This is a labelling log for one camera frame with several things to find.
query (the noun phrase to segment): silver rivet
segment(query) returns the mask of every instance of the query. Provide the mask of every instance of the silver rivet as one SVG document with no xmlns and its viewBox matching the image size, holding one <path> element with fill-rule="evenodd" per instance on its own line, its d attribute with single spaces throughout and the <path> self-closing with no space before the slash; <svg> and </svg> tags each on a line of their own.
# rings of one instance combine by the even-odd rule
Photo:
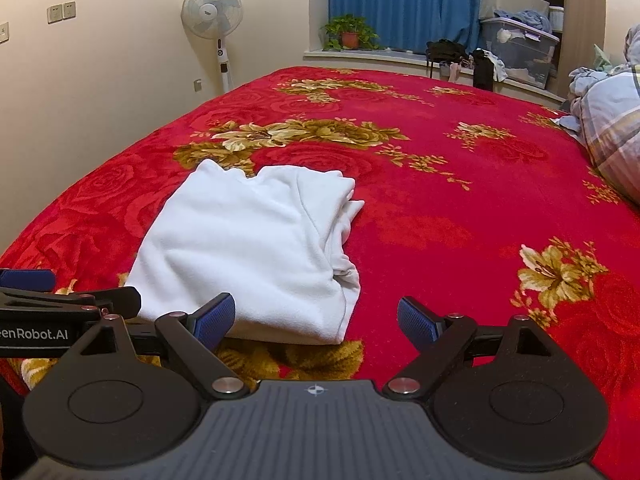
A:
<svg viewBox="0 0 640 480">
<path fill-rule="evenodd" d="M 409 377 L 396 377 L 391 379 L 387 386 L 395 394 L 409 395 L 414 394 L 420 389 L 420 383 Z"/>
<path fill-rule="evenodd" d="M 211 385 L 219 394 L 236 394 L 244 387 L 244 383 L 237 377 L 220 377 Z"/>
</svg>

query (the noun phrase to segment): standing fan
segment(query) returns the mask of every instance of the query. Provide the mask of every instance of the standing fan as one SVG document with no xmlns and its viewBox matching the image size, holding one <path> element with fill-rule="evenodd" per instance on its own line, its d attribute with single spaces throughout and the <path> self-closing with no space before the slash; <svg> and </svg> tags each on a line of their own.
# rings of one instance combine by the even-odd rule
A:
<svg viewBox="0 0 640 480">
<path fill-rule="evenodd" d="M 193 34 L 206 40 L 218 39 L 218 62 L 225 93 L 233 88 L 226 55 L 225 36 L 242 21 L 241 0 L 184 0 L 182 22 Z"/>
</svg>

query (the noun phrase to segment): storage bin lid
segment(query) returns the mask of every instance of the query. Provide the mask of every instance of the storage bin lid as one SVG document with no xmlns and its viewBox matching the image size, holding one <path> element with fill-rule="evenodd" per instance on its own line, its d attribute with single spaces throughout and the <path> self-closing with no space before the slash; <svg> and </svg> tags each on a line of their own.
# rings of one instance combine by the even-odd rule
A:
<svg viewBox="0 0 640 480">
<path fill-rule="evenodd" d="M 516 20 L 510 20 L 509 18 L 491 18 L 491 19 L 488 19 L 488 20 L 481 20 L 480 23 L 482 23 L 483 25 L 485 23 L 498 23 L 498 24 L 501 24 L 501 25 L 509 25 L 510 27 L 520 28 L 520 29 L 528 32 L 529 34 L 535 34 L 537 36 L 541 36 L 543 38 L 547 38 L 548 40 L 551 40 L 554 43 L 559 43 L 560 42 L 560 40 L 558 38 L 556 38 L 555 36 L 549 34 L 548 32 L 543 32 L 542 30 L 539 30 L 537 28 L 530 27 L 526 23 L 517 22 Z"/>
</svg>

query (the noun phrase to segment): white folded garment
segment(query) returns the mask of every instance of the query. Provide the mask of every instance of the white folded garment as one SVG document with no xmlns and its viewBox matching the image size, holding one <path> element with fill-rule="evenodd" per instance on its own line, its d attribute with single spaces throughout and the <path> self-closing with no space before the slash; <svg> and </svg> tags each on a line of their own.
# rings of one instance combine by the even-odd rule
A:
<svg viewBox="0 0 640 480">
<path fill-rule="evenodd" d="M 191 313 L 230 292 L 230 337 L 340 344 L 360 295 L 342 250 L 364 205 L 354 186 L 339 171 L 272 166 L 247 178 L 204 160 L 142 241 L 126 283 L 140 316 Z"/>
</svg>

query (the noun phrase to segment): red blanket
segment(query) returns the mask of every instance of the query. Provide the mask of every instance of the red blanket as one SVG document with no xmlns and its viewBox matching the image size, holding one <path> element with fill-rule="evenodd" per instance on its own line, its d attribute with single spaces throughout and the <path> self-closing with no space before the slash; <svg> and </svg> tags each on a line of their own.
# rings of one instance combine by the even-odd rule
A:
<svg viewBox="0 0 640 480">
<path fill-rule="evenodd" d="M 53 269 L 65 290 L 114 287 L 166 199 L 204 158 L 248 174 L 280 164 L 341 170 L 356 179 L 354 198 L 366 201 L 346 246 L 362 279 L 350 343 L 226 341 L 218 354 L 247 378 L 382 384 L 415 356 L 396 326 L 401 296 L 482 324 L 529 314 L 609 402 L 596 465 L 614 480 L 635 479 L 640 218 L 550 122 L 557 115 L 416 76 L 281 70 L 84 177 L 25 229 L 0 266 Z"/>
</svg>

